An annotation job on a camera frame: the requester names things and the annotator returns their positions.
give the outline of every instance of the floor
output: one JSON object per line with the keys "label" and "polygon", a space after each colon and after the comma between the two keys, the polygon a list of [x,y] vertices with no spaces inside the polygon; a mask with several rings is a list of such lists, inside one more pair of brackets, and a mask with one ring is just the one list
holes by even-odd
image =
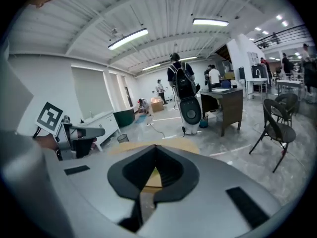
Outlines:
{"label": "floor", "polygon": [[[315,122],[302,114],[293,116],[293,128],[297,137],[289,145],[288,152],[280,166],[273,174],[272,170],[281,157],[281,146],[277,142],[264,138],[253,153],[251,147],[256,143],[264,127],[263,107],[259,97],[244,99],[243,121],[241,130],[238,123],[231,125],[220,137],[221,123],[214,113],[209,115],[209,126],[200,129],[196,135],[185,135],[193,140],[200,149],[200,154],[226,162],[239,169],[250,178],[263,185],[282,205],[300,195],[310,176],[317,155],[317,130]],[[147,126],[147,121],[133,123],[121,129],[130,141],[150,141],[162,138],[182,137],[182,120],[174,103],[165,105],[164,111],[154,113],[153,127]],[[104,151],[118,144],[114,138]],[[147,202],[143,204],[145,215],[150,215],[153,206],[152,196],[143,194]]]}

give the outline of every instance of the cardboard box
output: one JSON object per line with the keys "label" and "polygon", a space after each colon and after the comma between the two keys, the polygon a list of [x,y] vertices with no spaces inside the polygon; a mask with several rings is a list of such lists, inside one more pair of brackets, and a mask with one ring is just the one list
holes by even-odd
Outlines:
{"label": "cardboard box", "polygon": [[155,99],[155,102],[152,102],[151,100],[151,106],[152,106],[153,113],[164,110],[162,100]]}

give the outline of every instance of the table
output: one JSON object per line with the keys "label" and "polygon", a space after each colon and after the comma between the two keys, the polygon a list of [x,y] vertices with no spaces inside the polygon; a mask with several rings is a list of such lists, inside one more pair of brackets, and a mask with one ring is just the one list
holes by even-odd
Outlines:
{"label": "table", "polygon": [[263,93],[263,84],[265,84],[265,91],[266,91],[266,97],[267,97],[267,78],[252,78],[249,80],[246,80],[246,89],[247,89],[247,100],[249,100],[249,95],[253,93],[249,93],[248,89],[248,82],[252,82],[253,84],[260,85],[260,95],[261,95],[261,101],[262,101],[262,93]]}
{"label": "table", "polygon": [[[193,141],[186,138],[161,139],[149,142],[123,142],[111,148],[109,154],[120,154],[125,151],[148,145],[169,146],[187,152],[199,154],[198,146]],[[156,193],[159,190],[162,190],[162,183],[159,173],[155,169],[142,192]]]}
{"label": "table", "polygon": [[277,80],[277,93],[280,94],[279,87],[280,86],[290,86],[290,87],[297,87],[298,88],[298,99],[301,99],[301,90],[302,90],[302,83],[301,81],[290,81],[290,80]]}
{"label": "table", "polygon": [[231,124],[239,122],[238,130],[240,130],[242,122],[243,109],[243,89],[223,89],[213,88],[200,91],[202,99],[203,114],[208,111],[218,109],[218,101],[222,106],[223,119],[221,126],[221,136],[224,136],[224,130]]}

